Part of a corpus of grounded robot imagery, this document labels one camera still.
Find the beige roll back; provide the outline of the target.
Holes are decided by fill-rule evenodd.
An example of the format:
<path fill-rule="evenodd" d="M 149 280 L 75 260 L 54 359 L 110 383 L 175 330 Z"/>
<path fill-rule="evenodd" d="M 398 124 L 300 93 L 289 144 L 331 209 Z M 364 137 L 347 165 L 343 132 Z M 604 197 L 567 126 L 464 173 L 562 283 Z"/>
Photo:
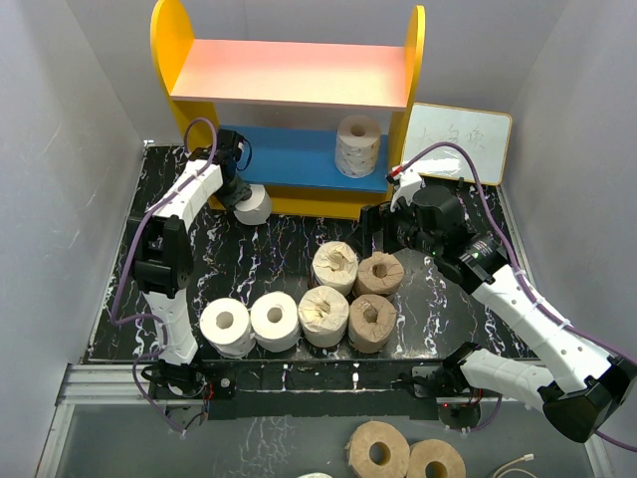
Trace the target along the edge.
<path fill-rule="evenodd" d="M 358 258 L 342 241 L 329 241 L 319 246 L 312 261 L 312 277 L 319 286 L 336 289 L 344 296 L 351 293 L 358 271 Z"/>

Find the patterned white paper roll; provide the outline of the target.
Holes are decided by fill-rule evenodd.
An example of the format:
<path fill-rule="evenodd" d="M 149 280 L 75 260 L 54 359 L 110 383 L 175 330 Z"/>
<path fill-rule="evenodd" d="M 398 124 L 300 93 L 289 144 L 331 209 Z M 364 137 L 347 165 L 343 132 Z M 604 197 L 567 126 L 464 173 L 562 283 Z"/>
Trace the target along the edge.
<path fill-rule="evenodd" d="M 363 115 L 344 118 L 337 129 L 334 164 L 345 176 L 370 175 L 381 146 L 381 128 L 377 121 Z"/>

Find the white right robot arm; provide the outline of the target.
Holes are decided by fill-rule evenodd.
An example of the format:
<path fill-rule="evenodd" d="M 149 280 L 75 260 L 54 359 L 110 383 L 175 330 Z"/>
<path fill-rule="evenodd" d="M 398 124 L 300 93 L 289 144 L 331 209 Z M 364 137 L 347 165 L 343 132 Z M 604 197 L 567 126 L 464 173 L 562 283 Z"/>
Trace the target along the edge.
<path fill-rule="evenodd" d="M 425 186 L 411 200 L 362 207 L 364 256 L 370 256 L 376 232 L 389 254 L 411 249 L 431 257 L 448 281 L 500 317 L 541 361 L 528 365 L 465 343 L 444 359 L 439 373 L 451 392 L 478 388 L 511 397 L 578 443 L 596 434 L 625 401 L 636 383 L 635 363 L 573 332 L 513 267 L 504 246 L 471 226 L 446 187 Z"/>

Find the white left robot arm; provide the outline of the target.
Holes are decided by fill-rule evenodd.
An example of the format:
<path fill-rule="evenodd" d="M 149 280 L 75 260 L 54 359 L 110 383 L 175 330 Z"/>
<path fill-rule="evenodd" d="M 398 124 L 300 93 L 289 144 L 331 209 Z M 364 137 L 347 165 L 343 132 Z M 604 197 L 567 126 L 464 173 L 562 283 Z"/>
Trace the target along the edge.
<path fill-rule="evenodd" d="M 215 197 L 234 211 L 252 197 L 250 186 L 239 176 L 238 163 L 250 143 L 231 129 L 220 129 L 217 147 L 193 151 L 175 184 L 162 197 L 163 205 L 148 219 L 131 216 L 130 226 L 140 232 L 130 246 L 131 273 L 154 315 L 160 340 L 158 363 L 142 376 L 157 386 L 185 397 L 199 394 L 206 374 L 192 363 L 198 345 L 189 319 L 186 289 L 194 268 L 188 231 L 208 198 Z"/>

